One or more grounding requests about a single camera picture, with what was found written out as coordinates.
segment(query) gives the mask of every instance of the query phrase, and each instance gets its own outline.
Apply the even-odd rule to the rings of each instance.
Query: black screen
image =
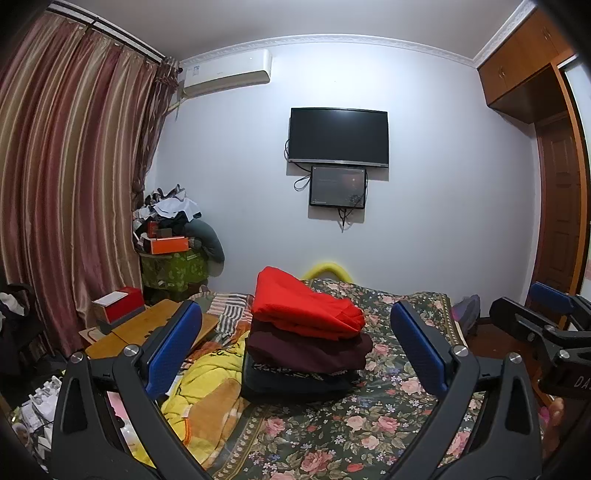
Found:
[[[310,180],[310,205],[365,208],[365,168],[314,165]]]
[[[388,166],[388,112],[292,108],[289,159]]]

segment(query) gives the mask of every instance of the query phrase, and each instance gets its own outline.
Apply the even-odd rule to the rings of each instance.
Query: curtain rod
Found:
[[[135,51],[146,55],[157,63],[160,63],[165,59],[165,55],[160,53],[155,48],[150,47],[146,42],[134,37],[132,34],[126,32],[122,28],[119,28],[117,25],[109,22],[108,20],[95,15],[84,8],[73,5],[70,2],[54,0],[53,3],[47,7],[47,9],[56,14],[64,15],[65,17],[95,28],[100,32],[105,33],[124,43],[128,47],[133,48]]]

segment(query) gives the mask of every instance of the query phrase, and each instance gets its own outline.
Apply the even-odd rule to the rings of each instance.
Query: yellow blanket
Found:
[[[216,459],[246,406],[239,395],[247,336],[199,358],[162,404],[164,417],[204,468]],[[134,457],[154,466],[142,446]]]

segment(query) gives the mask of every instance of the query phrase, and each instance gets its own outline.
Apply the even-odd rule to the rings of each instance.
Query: gray pillow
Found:
[[[203,220],[195,218],[186,223],[183,227],[183,235],[201,240],[203,250],[214,262],[223,263],[226,259],[215,230]]]

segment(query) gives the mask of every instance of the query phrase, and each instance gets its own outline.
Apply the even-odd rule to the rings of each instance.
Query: folded maroon cloth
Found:
[[[365,326],[363,312],[349,299],[315,292],[274,267],[258,274],[252,314],[281,330],[328,340],[353,338]]]
[[[254,318],[246,339],[246,350],[257,364],[322,374],[363,370],[365,355],[372,348],[371,338],[366,333],[335,342],[287,332]]]

